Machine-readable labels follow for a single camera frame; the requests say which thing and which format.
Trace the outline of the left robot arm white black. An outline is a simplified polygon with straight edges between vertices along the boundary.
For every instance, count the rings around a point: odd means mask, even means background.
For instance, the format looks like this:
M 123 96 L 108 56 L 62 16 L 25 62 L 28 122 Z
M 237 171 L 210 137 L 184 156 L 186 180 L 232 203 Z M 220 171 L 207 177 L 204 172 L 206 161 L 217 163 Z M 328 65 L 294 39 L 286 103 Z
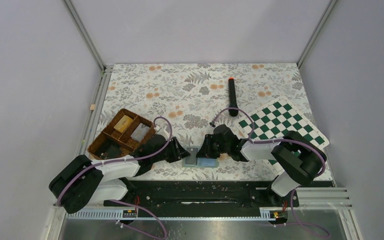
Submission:
M 176 137 L 167 140 L 155 134 L 135 151 L 119 159 L 100 163 L 84 154 L 77 156 L 50 182 L 48 188 L 69 214 L 88 204 L 106 200 L 118 200 L 128 206 L 134 202 L 135 192 L 122 178 L 143 175 L 154 163 L 173 163 L 190 155 Z

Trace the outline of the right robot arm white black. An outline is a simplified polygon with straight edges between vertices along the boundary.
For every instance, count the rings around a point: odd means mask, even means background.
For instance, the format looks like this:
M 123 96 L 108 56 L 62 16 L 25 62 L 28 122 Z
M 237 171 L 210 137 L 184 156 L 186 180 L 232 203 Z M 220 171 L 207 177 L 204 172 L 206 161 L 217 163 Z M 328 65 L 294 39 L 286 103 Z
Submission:
M 275 160 L 282 168 L 271 182 L 267 201 L 281 205 L 287 194 L 302 185 L 310 184 L 326 169 L 327 156 L 297 131 L 290 130 L 281 138 L 254 140 L 238 138 L 226 125 L 217 126 L 207 134 L 196 157 L 199 160 L 217 159 L 227 154 L 234 161 Z

